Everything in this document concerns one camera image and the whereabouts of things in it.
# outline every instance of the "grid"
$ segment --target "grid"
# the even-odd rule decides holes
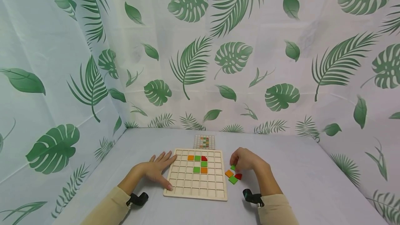
[[[168,173],[173,190],[164,189],[164,196],[227,201],[221,151],[175,149],[175,154]]]
[[[193,149],[215,149],[215,136],[195,135]]]

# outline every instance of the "orange tile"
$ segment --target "orange tile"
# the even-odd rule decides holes
[[[227,177],[231,177],[233,175],[232,171],[230,171],[230,170],[227,170],[225,172],[225,174],[226,174]]]

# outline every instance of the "curtain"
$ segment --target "curtain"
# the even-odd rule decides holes
[[[0,6],[6,224],[50,224],[143,127],[306,136],[400,224],[400,0]]]

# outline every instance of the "right hand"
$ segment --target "right hand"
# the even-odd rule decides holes
[[[268,165],[261,157],[257,156],[248,149],[239,147],[231,156],[229,161],[231,165],[236,165],[236,172],[242,170],[255,169],[259,165]]]

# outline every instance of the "beige sleeve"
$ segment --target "beige sleeve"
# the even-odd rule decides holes
[[[264,207],[258,208],[260,222],[263,225],[298,225],[292,207],[284,194],[262,196]]]
[[[125,218],[131,198],[123,190],[114,187],[110,193],[90,212],[81,225],[118,225]]]

